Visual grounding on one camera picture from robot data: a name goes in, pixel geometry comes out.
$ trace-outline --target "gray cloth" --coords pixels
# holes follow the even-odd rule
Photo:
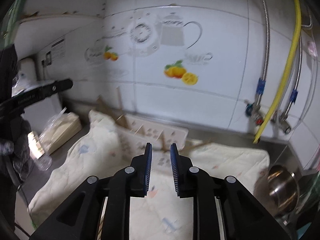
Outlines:
[[[28,121],[21,121],[21,134],[13,143],[8,140],[0,139],[0,155],[10,155],[14,170],[18,173],[20,179],[25,181],[31,171],[32,160],[28,145],[28,133],[31,127]],[[0,167],[0,172],[9,176],[5,166]]]

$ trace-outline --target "teapot handle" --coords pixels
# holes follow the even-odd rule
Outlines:
[[[186,25],[189,24],[189,23],[193,23],[193,24],[197,25],[197,26],[199,27],[199,29],[200,29],[200,34],[199,34],[198,39],[197,39],[193,44],[191,44],[189,47],[187,47],[187,49],[189,49],[191,46],[195,45],[196,42],[199,41],[199,39],[200,39],[201,36],[202,36],[202,26],[201,26],[201,24],[198,23],[198,22],[188,22],[188,23],[186,23],[184,26],[186,26]]]

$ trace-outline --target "clear plastic bottle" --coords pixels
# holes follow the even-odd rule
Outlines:
[[[46,171],[51,166],[52,158],[44,151],[38,135],[33,131],[30,132],[28,134],[28,142],[30,148],[30,157],[39,170]]]

